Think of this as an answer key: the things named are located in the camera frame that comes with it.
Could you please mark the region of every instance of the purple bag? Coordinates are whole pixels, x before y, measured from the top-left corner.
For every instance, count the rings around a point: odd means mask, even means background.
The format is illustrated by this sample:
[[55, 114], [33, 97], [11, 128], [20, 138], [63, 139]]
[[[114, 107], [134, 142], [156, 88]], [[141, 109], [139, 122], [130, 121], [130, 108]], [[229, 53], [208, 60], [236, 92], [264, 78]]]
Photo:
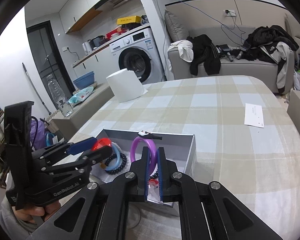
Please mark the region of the purple bag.
[[[37, 132], [37, 136], [35, 138], [34, 141], [34, 148], [36, 150], [42, 149], [44, 147], [47, 146], [46, 143], [46, 126], [44, 124], [44, 122], [42, 121], [38, 121], [38, 132]], [[37, 129], [37, 122], [35, 120], [31, 120], [31, 131], [30, 131], [30, 145], [32, 145], [33, 139], [34, 139], [34, 135], [35, 135], [35, 131]]]

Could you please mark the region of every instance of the yellow box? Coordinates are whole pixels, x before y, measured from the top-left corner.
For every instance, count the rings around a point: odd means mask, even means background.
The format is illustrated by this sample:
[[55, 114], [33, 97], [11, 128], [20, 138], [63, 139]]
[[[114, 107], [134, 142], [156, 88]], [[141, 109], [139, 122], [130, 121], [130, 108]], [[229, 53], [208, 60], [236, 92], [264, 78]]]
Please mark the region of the yellow box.
[[140, 16], [128, 16], [124, 18], [119, 18], [117, 20], [117, 25], [126, 24], [126, 23], [140, 23], [141, 17]]

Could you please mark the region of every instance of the wall socket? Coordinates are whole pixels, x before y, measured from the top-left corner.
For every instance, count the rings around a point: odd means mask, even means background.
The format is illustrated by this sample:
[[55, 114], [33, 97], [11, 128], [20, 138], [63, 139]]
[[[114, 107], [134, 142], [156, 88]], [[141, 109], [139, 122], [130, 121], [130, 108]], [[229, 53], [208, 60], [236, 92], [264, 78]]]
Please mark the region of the wall socket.
[[231, 17], [235, 17], [235, 10], [223, 10], [223, 15], [224, 16], [231, 16]]

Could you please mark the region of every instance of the human hand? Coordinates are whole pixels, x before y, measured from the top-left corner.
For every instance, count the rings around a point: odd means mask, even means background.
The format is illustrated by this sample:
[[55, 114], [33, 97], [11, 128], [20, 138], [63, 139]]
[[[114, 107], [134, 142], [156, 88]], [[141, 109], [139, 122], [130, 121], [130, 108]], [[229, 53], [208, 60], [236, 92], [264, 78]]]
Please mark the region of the human hand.
[[17, 218], [23, 221], [30, 222], [32, 224], [36, 224], [33, 219], [33, 216], [44, 216], [44, 221], [46, 221], [49, 217], [51, 217], [59, 208], [61, 204], [59, 201], [55, 201], [45, 207], [36, 207], [32, 204], [27, 204], [23, 209], [16, 210], [16, 207], [12, 207], [13, 213]]

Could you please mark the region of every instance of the washing machine door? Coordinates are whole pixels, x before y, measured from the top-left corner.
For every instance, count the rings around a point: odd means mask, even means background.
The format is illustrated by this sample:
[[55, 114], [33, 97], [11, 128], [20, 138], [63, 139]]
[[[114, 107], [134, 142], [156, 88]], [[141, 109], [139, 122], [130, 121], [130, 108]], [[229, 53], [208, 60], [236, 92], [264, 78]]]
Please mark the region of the washing machine door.
[[151, 60], [144, 50], [127, 48], [119, 56], [119, 67], [120, 69], [133, 70], [142, 83], [150, 76]]

